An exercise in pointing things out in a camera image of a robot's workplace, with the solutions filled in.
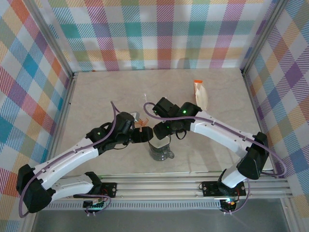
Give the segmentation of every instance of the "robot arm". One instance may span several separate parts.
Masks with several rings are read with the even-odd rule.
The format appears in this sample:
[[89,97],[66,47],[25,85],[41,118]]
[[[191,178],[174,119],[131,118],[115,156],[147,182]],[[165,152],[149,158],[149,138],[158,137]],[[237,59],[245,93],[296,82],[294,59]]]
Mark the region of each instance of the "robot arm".
[[102,153],[114,149],[117,144],[143,143],[152,139],[153,131],[149,127],[134,129],[135,118],[126,112],[116,116],[116,123],[110,136],[96,145],[112,129],[112,123],[105,123],[92,129],[85,138],[57,157],[30,168],[28,164],[21,167],[17,177],[17,191],[20,195],[26,184],[37,177],[26,189],[23,201],[30,213],[45,208],[50,202],[76,194],[101,194],[101,181],[93,172],[79,177],[60,179],[80,164],[96,158]]
[[234,192],[233,188],[246,178],[258,179],[266,163],[269,153],[244,138],[249,138],[267,146],[267,137],[258,132],[257,135],[241,132],[213,118],[198,106],[186,102],[182,107],[162,98],[154,107],[155,114],[163,118],[171,118],[154,127],[158,139],[183,131],[193,131],[205,135],[235,152],[239,161],[223,171],[218,180],[219,190],[226,196]]

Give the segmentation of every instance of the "marble surface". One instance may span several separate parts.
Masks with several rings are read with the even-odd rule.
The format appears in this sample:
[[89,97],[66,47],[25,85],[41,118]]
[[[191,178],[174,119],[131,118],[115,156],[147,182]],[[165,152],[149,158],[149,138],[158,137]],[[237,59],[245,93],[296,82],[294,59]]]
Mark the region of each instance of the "marble surface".
[[[195,103],[195,79],[204,81],[210,115],[241,131],[259,131],[239,69],[84,72],[77,77],[60,151],[75,145],[93,128],[112,121],[110,101],[120,111],[140,112],[142,119],[146,118],[143,104],[156,103],[161,97],[179,106],[189,101]],[[150,119],[149,126],[158,122]],[[155,161],[149,155],[148,143],[130,144],[126,149],[108,151],[82,164],[69,175],[88,171],[96,174],[222,171],[239,159],[226,147],[193,132],[181,141],[173,136],[170,148],[174,159]],[[272,169],[269,161],[265,169]]]

